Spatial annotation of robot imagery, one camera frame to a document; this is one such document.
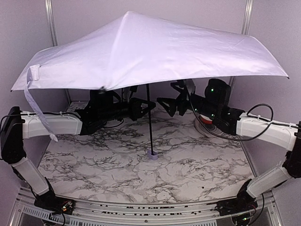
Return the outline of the lavender folding umbrella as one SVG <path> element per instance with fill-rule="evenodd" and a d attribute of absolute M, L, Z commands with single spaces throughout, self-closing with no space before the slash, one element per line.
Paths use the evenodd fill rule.
<path fill-rule="evenodd" d="M 51 139 L 31 89 L 115 90 L 194 78 L 287 76 L 256 38 L 133 11 L 70 43 L 37 52 L 12 90 L 22 90 Z"/>

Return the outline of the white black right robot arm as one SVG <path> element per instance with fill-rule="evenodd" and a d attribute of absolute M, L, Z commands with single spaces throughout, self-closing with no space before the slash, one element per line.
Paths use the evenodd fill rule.
<path fill-rule="evenodd" d="M 191 110 L 196 119 L 196 129 L 207 137 L 218 137 L 231 141 L 249 142 L 260 140 L 284 148 L 285 159 L 272 169 L 246 181 L 233 199 L 220 201 L 220 214 L 249 210 L 257 207 L 256 198 L 273 187 L 301 176 L 301 125 L 264 118 L 250 111 L 229 107 L 231 87 L 220 79 L 210 79 L 205 95 L 195 93 L 192 80 L 171 83 L 179 92 L 176 99 L 159 97 L 170 116 L 183 116 Z"/>

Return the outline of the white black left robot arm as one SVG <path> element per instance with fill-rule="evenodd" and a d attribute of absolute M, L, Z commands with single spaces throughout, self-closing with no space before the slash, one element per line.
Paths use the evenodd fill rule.
<path fill-rule="evenodd" d="M 56 140 L 57 135 L 91 135 L 105 127 L 109 121 L 121 121 L 124 118 L 135 121 L 150 114 L 156 106 L 149 98 L 143 100 L 128 96 L 124 99 L 113 90 L 91 90 L 89 97 L 84 109 L 70 113 L 44 113 L 46 122 L 37 113 L 21 111 L 18 106 L 12 107 L 1 120 L 1 157 L 30 186 L 37 207 L 71 214 L 75 201 L 55 194 L 50 182 L 27 157 L 24 139 L 50 136 Z"/>

